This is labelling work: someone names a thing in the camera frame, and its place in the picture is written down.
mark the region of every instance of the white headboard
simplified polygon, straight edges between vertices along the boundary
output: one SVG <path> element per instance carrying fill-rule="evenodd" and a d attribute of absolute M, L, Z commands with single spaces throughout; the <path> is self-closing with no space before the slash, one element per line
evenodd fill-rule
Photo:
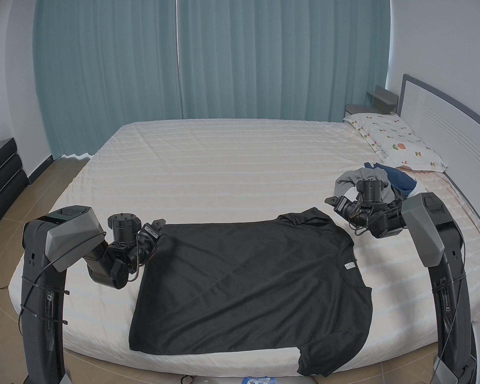
<path fill-rule="evenodd" d="M 480 116 L 457 100 L 403 75 L 398 114 L 448 166 L 445 175 L 480 213 Z"/>

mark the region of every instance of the white wall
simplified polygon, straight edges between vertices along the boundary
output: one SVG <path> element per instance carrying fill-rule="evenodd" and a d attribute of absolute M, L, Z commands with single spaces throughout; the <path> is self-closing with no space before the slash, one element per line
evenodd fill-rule
<path fill-rule="evenodd" d="M 13 135 L 5 78 L 5 42 L 11 6 L 12 0 L 0 0 L 0 141 Z"/>
<path fill-rule="evenodd" d="M 387 89 L 407 73 L 480 113 L 480 0 L 391 0 Z"/>
<path fill-rule="evenodd" d="M 5 126 L 10 125 L 10 132 L 5 133 L 13 134 L 27 176 L 51 155 L 35 91 L 32 53 L 35 3 L 36 0 L 0 0 L 0 49 L 4 47 L 0 53 L 0 72 L 5 68 L 4 83 L 0 74 L 0 111 L 8 106 L 10 121 Z M 3 46 L 2 31 L 7 18 Z"/>

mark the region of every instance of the white pillow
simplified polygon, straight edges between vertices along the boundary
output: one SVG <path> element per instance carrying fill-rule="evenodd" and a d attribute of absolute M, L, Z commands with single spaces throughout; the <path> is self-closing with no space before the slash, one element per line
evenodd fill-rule
<path fill-rule="evenodd" d="M 345 117 L 372 146 L 385 165 L 414 171 L 444 172 L 446 165 L 398 116 L 356 113 Z"/>

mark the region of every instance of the gray clothing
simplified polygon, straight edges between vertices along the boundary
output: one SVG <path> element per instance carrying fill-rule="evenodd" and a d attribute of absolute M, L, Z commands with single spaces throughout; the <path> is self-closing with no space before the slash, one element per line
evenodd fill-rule
<path fill-rule="evenodd" d="M 384 203 L 391 203 L 395 200 L 395 193 L 388 181 L 387 173 L 381 168 L 358 168 L 356 171 L 345 172 L 335 181 L 334 195 L 336 197 L 343 196 L 351 187 L 357 185 L 357 181 L 363 179 L 383 181 L 384 189 L 382 191 L 382 201 Z"/>

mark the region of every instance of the mattress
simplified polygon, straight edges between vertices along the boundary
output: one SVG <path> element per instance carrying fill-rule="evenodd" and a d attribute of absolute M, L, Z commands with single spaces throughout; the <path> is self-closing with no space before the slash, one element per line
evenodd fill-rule
<path fill-rule="evenodd" d="M 108 216 L 134 213 L 143 222 L 270 220 L 313 206 L 329 214 L 355 241 L 365 284 L 372 287 L 373 319 L 362 350 L 346 370 L 393 358 L 436 341 L 428 271 L 407 230 L 359 238 L 323 203 L 336 178 L 379 158 L 346 123 L 286 120 L 167 120 L 120 128 L 87 163 L 53 209 L 93 207 Z M 465 237 L 472 319 L 480 319 L 480 223 L 442 175 L 413 172 L 448 206 Z M 19 310 L 23 259 L 10 282 Z M 142 277 L 122 290 L 94 283 L 86 264 L 67 272 L 64 346 L 117 364 L 201 376 L 296 376 L 300 352 L 279 348 L 203 355 L 156 356 L 129 350 L 128 335 Z"/>

